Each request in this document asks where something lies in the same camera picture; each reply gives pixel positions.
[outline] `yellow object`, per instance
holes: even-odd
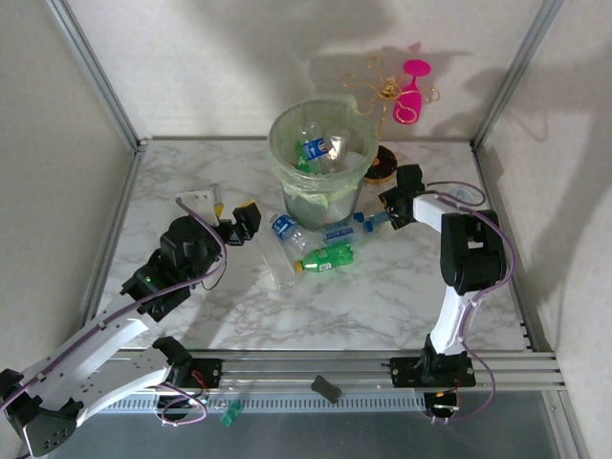
[[[217,218],[221,218],[221,214],[223,213],[223,203],[214,205],[214,214]]]
[[[249,199],[245,204],[238,206],[239,208],[245,208],[246,206],[250,206],[251,204],[256,204],[254,199]]]

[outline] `wire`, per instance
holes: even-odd
[[[191,377],[198,382],[198,384],[200,384],[200,386],[202,387],[202,391],[200,392],[200,395],[202,395],[204,393],[204,391],[206,390],[207,392],[207,397],[210,397],[210,391],[208,390],[208,387],[206,384],[204,384],[204,376],[202,376],[202,373],[200,373],[197,370],[193,370],[191,372]]]
[[[175,385],[170,384],[169,382],[163,382],[161,384],[156,385],[155,387],[158,388],[158,389],[169,389],[169,390],[172,390],[172,391],[176,392],[177,394],[179,394],[179,397],[177,397],[176,399],[170,401],[170,403],[167,404],[164,407],[164,411],[162,411],[162,415],[161,415],[162,423],[163,424],[171,424],[171,425],[173,425],[175,427],[186,426],[188,424],[199,423],[201,421],[204,421],[207,418],[207,415],[208,415],[207,407],[199,399],[197,399],[196,397],[193,397],[193,396],[187,394],[186,392],[184,392],[184,390],[179,389],[178,387],[176,387]],[[178,404],[180,402],[183,402],[185,400],[191,400],[194,403],[196,403],[198,406],[200,406],[202,408],[202,414],[200,414],[200,416],[198,416],[195,419],[189,419],[187,421],[170,421],[170,420],[168,420],[165,417],[168,409],[170,407],[172,407],[173,405]]]
[[[469,184],[468,182],[461,182],[459,180],[443,180],[440,182],[431,182],[427,184],[427,186],[436,186],[436,185],[459,185],[459,186],[465,186],[467,188],[470,188],[476,191],[478,194],[480,194],[480,198],[481,198],[480,202],[478,203],[469,203],[467,201],[464,201],[462,199],[459,199],[453,196],[450,193],[445,193],[444,191],[437,191],[437,190],[435,191],[436,194],[439,194],[440,196],[444,196],[445,198],[449,198],[450,200],[455,201],[464,206],[467,206],[469,208],[478,208],[479,206],[482,206],[483,204],[487,202],[487,195],[485,194],[485,192],[478,186]]]
[[[457,184],[457,185],[462,185],[462,186],[469,186],[471,188],[476,188],[479,190],[479,192],[481,193],[481,195],[483,196],[483,198],[485,198],[485,194],[484,192],[482,192],[482,190],[480,190],[480,188],[477,188],[476,186],[473,186],[471,184],[467,184],[467,183],[463,183],[463,182],[454,182],[454,181],[448,181],[448,182],[433,182],[432,184],[429,185],[445,185],[445,184]],[[514,245],[512,243],[512,241],[510,240],[510,238],[506,235],[506,233],[500,228],[498,227],[495,222],[493,222],[490,218],[488,218],[487,216],[483,215],[481,212],[474,210],[472,208],[464,208],[462,206],[457,206],[456,204],[453,203],[449,203],[447,200],[451,200],[454,203],[458,203],[460,205],[464,205],[465,201],[456,198],[448,193],[444,193],[444,192],[439,192],[439,191],[435,191],[435,193],[437,195],[440,195],[443,197],[442,201],[447,202],[448,204],[455,206],[456,208],[458,208],[459,210],[462,210],[464,212],[467,212],[471,215],[473,215],[474,217],[478,218],[480,221],[482,221],[485,225],[487,225],[488,227],[490,227],[493,231],[495,231],[495,233],[502,239],[502,241],[504,242],[504,244],[506,245],[506,247],[508,248],[508,252],[510,255],[510,262],[509,262],[509,268],[506,271],[506,275],[497,283],[491,285],[490,287],[481,290],[480,292],[478,292],[476,295],[474,295],[474,297],[470,300],[469,303],[469,307],[468,310],[466,311],[466,313],[463,315],[461,322],[459,323],[459,333],[458,333],[458,338],[459,341],[461,342],[461,345],[463,346],[463,348],[466,350],[466,352],[476,361],[478,361],[484,368],[485,371],[487,372],[487,374],[489,375],[489,377],[491,378],[491,392],[489,393],[489,397],[487,398],[487,400],[482,403],[480,406],[478,406],[476,409],[474,409],[473,411],[455,417],[453,416],[452,418],[446,419],[445,423],[448,422],[452,422],[452,423],[456,423],[459,421],[465,421],[469,418],[471,418],[472,416],[475,416],[476,414],[482,412],[485,408],[487,408],[487,406],[489,406],[489,404],[491,403],[491,401],[493,400],[493,397],[495,396],[495,391],[496,391],[496,382],[495,382],[495,375],[493,374],[491,368],[487,365],[487,363],[478,355],[476,354],[476,352],[474,352],[466,343],[466,339],[465,339],[465,333],[466,333],[466,324],[468,323],[468,318],[470,317],[471,313],[476,309],[476,307],[478,306],[478,301],[486,294],[492,292],[493,290],[497,290],[499,288],[501,288],[502,286],[506,285],[510,279],[513,277],[514,275],[514,270],[515,270],[515,266],[516,266],[516,252],[514,250]]]
[[[221,247],[221,257],[223,259],[223,263],[217,266],[210,273],[205,273],[199,277],[196,277],[195,279],[187,280],[185,282],[180,282],[178,284],[172,285],[165,289],[159,290],[158,292],[154,294],[147,295],[144,298],[139,299],[138,301],[134,301],[133,303],[128,304],[127,306],[124,306],[123,308],[117,310],[115,313],[111,314],[109,317],[106,317],[104,320],[104,323],[110,324],[111,322],[124,316],[125,314],[135,309],[140,308],[144,303],[147,303],[148,301],[151,301],[160,296],[170,294],[177,290],[181,290],[185,287],[190,287],[192,285],[199,284],[200,282],[204,282],[205,280],[216,275],[218,272],[222,272],[221,275],[223,275],[223,273],[225,272],[225,269],[228,264],[228,250],[226,248],[225,243],[223,242],[223,239],[221,239],[221,237],[217,234],[214,228],[211,227],[207,222],[205,222],[204,219],[200,217],[200,215],[198,215],[191,208],[183,204],[183,200],[181,198],[176,198],[176,204],[180,208],[182,208],[185,212],[187,212],[191,217],[193,217],[200,225],[202,225],[204,229],[207,230],[210,233],[210,235],[214,238],[214,240],[219,244],[219,246]],[[42,378],[46,377],[49,373],[51,373],[54,370],[54,368],[56,368],[63,361],[65,361],[71,354],[73,354],[85,341],[87,341],[97,332],[101,332],[101,331],[102,329],[100,327],[91,328],[82,337],[80,337],[75,342],[73,342],[70,346],[68,346],[59,356],[55,358],[54,361],[49,363],[43,370],[37,373],[36,376],[32,377],[29,381],[27,381],[21,387],[19,387],[19,389],[17,389],[11,395],[9,395],[9,397],[2,404],[0,404],[0,412],[6,410],[7,407],[9,407],[17,398],[19,398],[24,392],[26,392],[30,387],[32,387],[32,385],[37,383],[39,381],[38,379],[39,375]]]

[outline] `green clip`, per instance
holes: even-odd
[[[227,427],[231,426],[241,411],[242,405],[237,400],[234,400],[226,412],[223,413],[223,416],[221,416],[221,422]]]

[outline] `green plastic bottle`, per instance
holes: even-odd
[[[312,174],[313,170],[310,168],[308,164],[308,158],[306,158],[306,153],[304,153],[304,149],[302,145],[298,143],[295,144],[295,152],[297,153],[297,170],[301,170],[302,172],[306,172],[307,174]]]
[[[301,261],[295,262],[295,270],[321,273],[333,270],[338,266],[353,263],[353,251],[348,243],[338,243],[318,251],[311,251]]]

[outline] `white wall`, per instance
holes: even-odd
[[[407,58],[429,60],[423,86],[442,98],[415,126],[392,120],[394,139],[472,137],[541,3],[69,1],[141,137],[265,136],[292,103],[367,75],[370,55],[398,76]]]
[[[527,302],[593,458],[612,457],[612,3],[567,0],[488,141]]]
[[[0,2],[0,370],[74,330],[129,155],[44,2]],[[20,441],[0,418],[0,458]]]

